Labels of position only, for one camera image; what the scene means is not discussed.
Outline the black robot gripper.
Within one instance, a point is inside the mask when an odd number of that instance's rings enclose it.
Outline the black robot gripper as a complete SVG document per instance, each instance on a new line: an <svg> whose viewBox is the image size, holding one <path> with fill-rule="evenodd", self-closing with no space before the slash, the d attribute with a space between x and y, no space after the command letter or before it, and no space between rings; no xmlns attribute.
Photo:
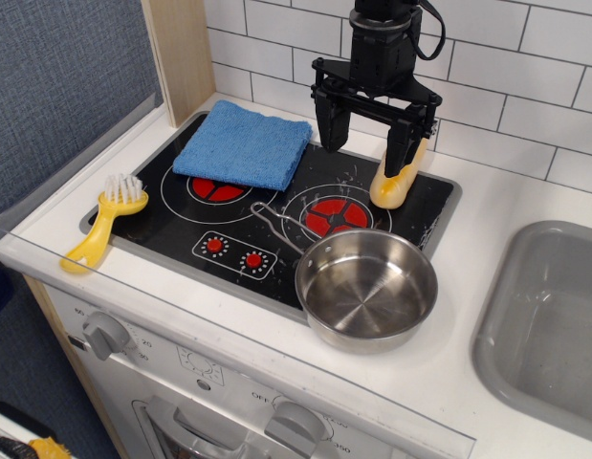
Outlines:
<svg viewBox="0 0 592 459"><path fill-rule="evenodd" d="M442 52L441 43L430 55L421 50L422 21L420 12L352 12L349 59L313 61L312 98L320 142L328 152L346 144L355 113L390 126L386 177L397 176L412 163L442 103L414 76L419 60L433 60Z"/></svg>

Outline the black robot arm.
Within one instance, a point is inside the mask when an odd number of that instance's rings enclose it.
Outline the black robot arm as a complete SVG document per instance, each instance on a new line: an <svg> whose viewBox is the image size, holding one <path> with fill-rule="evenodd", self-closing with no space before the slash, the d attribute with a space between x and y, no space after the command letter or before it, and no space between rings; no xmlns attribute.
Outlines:
<svg viewBox="0 0 592 459"><path fill-rule="evenodd" d="M433 134L442 98L416 80L418 60L442 52L444 20L429 1L357 1L349 15L347 61L319 57L311 86L321 145L329 152L348 140L353 114L389 127L384 175L411 164L423 139Z"/></svg>

